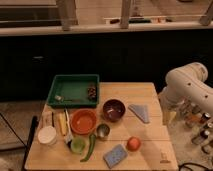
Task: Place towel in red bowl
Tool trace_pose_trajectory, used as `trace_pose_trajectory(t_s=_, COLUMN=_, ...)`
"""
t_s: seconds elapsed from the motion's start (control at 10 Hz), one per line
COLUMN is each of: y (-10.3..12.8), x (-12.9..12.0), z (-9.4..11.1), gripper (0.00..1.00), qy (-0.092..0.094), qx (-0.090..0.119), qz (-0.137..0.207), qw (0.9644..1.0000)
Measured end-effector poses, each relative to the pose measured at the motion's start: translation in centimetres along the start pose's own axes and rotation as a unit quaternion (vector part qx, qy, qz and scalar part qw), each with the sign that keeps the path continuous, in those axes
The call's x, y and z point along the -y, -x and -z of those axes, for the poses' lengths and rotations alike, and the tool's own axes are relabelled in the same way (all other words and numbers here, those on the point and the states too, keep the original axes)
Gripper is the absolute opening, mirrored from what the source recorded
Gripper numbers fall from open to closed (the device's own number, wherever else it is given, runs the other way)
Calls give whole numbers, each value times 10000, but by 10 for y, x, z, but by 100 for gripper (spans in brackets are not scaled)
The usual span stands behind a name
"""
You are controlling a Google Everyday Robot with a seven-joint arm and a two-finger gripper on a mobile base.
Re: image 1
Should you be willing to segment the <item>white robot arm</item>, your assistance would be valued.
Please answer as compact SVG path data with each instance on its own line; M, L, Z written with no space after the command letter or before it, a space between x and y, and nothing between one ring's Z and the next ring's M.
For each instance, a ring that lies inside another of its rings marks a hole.
M195 103L204 112L213 114L213 88L205 84L207 78L208 70L199 62L172 69L166 74L166 86L158 95L164 125L171 119L170 112L185 100Z

